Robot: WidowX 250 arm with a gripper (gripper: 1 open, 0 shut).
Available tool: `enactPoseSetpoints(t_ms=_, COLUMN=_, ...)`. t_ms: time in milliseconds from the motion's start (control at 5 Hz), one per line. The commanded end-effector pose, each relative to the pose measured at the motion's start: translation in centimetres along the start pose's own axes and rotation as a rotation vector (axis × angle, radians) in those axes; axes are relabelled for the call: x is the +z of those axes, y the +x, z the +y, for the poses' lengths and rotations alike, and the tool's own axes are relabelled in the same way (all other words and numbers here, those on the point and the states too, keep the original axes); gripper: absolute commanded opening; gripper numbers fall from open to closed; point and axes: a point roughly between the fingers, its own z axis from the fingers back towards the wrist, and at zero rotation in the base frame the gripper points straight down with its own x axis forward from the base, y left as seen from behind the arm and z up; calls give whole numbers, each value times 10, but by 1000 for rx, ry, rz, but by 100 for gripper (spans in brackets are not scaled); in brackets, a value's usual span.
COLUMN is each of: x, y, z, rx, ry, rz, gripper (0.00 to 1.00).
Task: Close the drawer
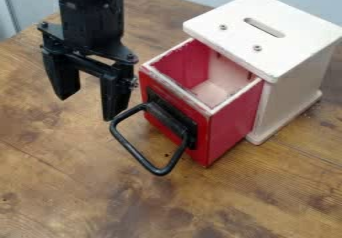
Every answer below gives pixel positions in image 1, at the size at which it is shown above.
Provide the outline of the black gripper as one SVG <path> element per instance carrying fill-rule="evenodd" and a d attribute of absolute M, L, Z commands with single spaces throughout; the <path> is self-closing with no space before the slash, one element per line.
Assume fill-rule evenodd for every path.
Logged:
<path fill-rule="evenodd" d="M 60 100 L 80 90 L 77 66 L 97 68 L 89 55 L 113 60 L 111 73 L 133 73 L 137 56 L 124 46 L 124 0 L 59 0 L 60 24 L 41 22 L 43 63 Z"/>

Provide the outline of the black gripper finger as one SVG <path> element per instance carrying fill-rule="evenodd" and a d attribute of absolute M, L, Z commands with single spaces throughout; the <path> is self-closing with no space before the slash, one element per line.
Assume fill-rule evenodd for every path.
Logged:
<path fill-rule="evenodd" d="M 127 109 L 135 88 L 133 73 L 105 74 L 100 78 L 103 119 L 111 121 Z"/>

